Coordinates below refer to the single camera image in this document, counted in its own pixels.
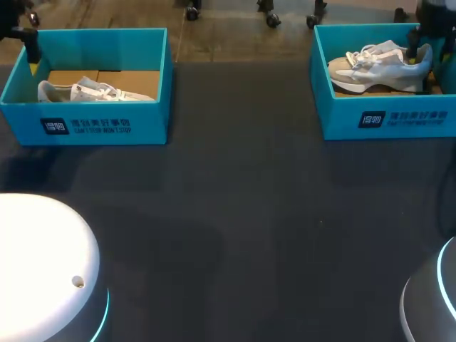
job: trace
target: wooden floor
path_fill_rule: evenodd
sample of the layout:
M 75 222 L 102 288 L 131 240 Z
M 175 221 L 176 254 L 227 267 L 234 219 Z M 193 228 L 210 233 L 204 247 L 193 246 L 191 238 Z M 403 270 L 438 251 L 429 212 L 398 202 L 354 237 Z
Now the wooden floor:
M 181 0 L 36 0 L 42 29 L 167 27 L 175 61 L 302 59 L 311 42 L 306 15 L 312 0 L 276 0 L 282 25 L 271 29 L 256 0 L 202 0 L 200 20 L 185 20 Z M 414 0 L 334 0 L 325 22 L 391 22 L 396 7 L 414 11 Z M 21 43 L 0 42 L 0 64 L 12 64 Z

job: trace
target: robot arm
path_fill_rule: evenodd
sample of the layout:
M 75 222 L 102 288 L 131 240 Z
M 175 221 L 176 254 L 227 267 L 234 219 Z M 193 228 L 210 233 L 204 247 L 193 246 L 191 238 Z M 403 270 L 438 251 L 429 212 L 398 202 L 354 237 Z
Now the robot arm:
M 41 57 L 38 48 L 39 25 L 36 12 L 31 11 L 33 3 L 30 0 L 0 0 L 0 41 L 3 38 L 21 39 L 26 47 L 29 63 L 38 63 Z M 19 27 L 22 15 L 27 15 L 34 28 Z
M 456 39 L 456 0 L 419 0 L 416 17 L 420 25 L 407 35 L 409 49 L 407 56 L 416 57 L 422 37 L 444 38 L 445 43 L 440 52 L 440 60 L 452 53 Z

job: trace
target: yellow marker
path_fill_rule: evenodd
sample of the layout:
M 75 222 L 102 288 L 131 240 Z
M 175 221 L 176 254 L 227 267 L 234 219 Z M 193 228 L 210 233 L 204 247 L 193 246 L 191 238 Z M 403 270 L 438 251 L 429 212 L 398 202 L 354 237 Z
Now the yellow marker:
M 442 58 L 442 62 L 446 62 L 450 59 L 451 53 L 445 53 Z
M 36 73 L 36 71 L 38 70 L 39 64 L 40 64 L 39 62 L 38 62 L 38 63 L 29 63 L 29 65 L 30 65 L 30 71 L 31 71 L 31 74 L 32 74 L 33 76 L 35 76 L 35 73 Z

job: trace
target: teal box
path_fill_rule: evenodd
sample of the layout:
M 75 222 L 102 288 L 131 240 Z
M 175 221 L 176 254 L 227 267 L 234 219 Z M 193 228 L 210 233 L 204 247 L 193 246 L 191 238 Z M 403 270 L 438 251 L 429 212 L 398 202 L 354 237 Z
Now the teal box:
M 417 24 L 317 26 L 310 76 L 326 140 L 456 136 L 456 61 L 439 63 L 442 41 L 425 41 L 434 51 L 435 74 L 444 95 L 353 96 L 337 98 L 327 63 L 360 51 L 368 44 L 393 40 L 408 45 L 406 35 Z
M 23 49 L 0 98 L 22 145 L 166 143 L 172 91 L 166 28 L 39 31 L 38 44 L 43 56 L 34 75 Z M 160 71 L 157 99 L 37 103 L 38 83 L 52 70 Z

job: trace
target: white sneaker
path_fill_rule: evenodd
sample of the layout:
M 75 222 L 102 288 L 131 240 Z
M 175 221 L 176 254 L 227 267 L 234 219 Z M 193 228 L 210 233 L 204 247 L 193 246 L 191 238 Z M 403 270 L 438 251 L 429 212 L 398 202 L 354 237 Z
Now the white sneaker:
M 41 81 L 38 85 L 39 102 L 94 102 L 94 101 L 154 101 L 146 95 L 121 91 L 106 83 L 83 77 L 73 85 L 53 85 Z
M 432 48 L 429 44 L 421 46 L 415 64 L 408 63 L 406 51 L 392 41 L 367 45 L 361 52 L 347 52 L 345 57 L 329 62 L 328 72 L 334 84 L 353 93 L 363 93 L 377 84 L 401 91 L 423 91 L 423 80 L 432 66 Z

